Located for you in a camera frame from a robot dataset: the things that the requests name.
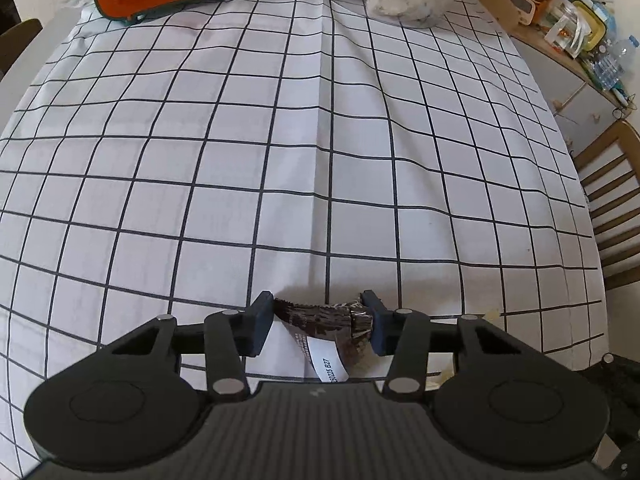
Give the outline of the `dark brown snack wrapper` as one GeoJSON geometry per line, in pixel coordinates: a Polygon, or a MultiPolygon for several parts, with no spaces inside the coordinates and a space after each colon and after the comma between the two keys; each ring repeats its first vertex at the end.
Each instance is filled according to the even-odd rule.
{"type": "Polygon", "coordinates": [[[347,382],[373,330],[373,316],[358,300],[344,304],[294,304],[274,300],[284,324],[322,382],[347,382]]]}

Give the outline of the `cream crumpled snack wrapper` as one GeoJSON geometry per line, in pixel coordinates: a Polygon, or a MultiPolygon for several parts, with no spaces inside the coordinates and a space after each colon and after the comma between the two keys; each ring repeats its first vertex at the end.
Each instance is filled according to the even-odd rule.
{"type": "MultiPolygon", "coordinates": [[[[503,320],[497,309],[482,315],[485,321],[503,329],[503,320]]],[[[454,376],[454,355],[451,352],[431,353],[428,358],[426,391],[439,389],[444,382],[454,376]]]]}

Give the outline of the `white black grid tablecloth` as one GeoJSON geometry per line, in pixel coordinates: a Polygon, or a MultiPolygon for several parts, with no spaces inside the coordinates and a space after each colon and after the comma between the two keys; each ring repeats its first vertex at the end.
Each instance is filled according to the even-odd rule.
{"type": "Polygon", "coordinates": [[[36,460],[29,393],[150,318],[365,289],[498,314],[573,370],[608,351],[573,161],[482,6],[417,29],[357,0],[85,6],[1,135],[2,477],[36,460]]]}

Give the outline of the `right wooden chair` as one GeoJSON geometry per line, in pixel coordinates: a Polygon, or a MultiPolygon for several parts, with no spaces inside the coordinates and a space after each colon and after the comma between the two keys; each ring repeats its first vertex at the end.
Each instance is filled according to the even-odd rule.
{"type": "Polygon", "coordinates": [[[613,122],[574,157],[607,290],[639,281],[639,133],[613,122]]]}

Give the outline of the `wooden chair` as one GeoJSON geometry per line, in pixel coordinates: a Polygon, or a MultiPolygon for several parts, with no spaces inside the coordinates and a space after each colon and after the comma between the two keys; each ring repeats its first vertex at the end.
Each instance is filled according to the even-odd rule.
{"type": "Polygon", "coordinates": [[[639,133],[613,122],[574,157],[607,290],[639,281],[639,133]]]}
{"type": "Polygon", "coordinates": [[[0,72],[4,76],[24,50],[42,31],[38,18],[16,24],[0,37],[0,72]]]}

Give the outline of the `white side cabinet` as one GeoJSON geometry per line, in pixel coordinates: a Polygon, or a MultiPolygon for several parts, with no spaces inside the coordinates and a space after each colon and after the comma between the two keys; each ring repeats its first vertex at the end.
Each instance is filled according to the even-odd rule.
{"type": "Polygon", "coordinates": [[[519,32],[511,36],[532,73],[556,123],[577,156],[600,134],[624,118],[611,93],[602,92],[574,58],[550,47],[542,38],[519,32]]]}

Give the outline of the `clear water bottle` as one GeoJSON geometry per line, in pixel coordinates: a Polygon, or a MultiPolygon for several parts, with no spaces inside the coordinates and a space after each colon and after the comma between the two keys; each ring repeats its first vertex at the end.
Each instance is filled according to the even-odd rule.
{"type": "Polygon", "coordinates": [[[631,69],[639,41],[635,36],[616,41],[594,63],[594,76],[605,91],[612,90],[625,72],[631,69]]]}

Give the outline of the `white kitchen timer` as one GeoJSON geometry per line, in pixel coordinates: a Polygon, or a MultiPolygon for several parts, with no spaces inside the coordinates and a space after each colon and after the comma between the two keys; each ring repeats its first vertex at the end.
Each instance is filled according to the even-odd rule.
{"type": "Polygon", "coordinates": [[[529,26],[533,23],[537,10],[536,3],[533,0],[509,0],[509,2],[518,11],[518,22],[520,24],[529,26]]]}

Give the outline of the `left wooden chair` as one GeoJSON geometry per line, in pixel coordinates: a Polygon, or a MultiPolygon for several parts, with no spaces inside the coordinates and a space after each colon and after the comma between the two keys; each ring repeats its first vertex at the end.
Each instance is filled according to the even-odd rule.
{"type": "Polygon", "coordinates": [[[42,31],[38,18],[16,24],[0,37],[0,72],[4,76],[24,50],[42,31]]]}

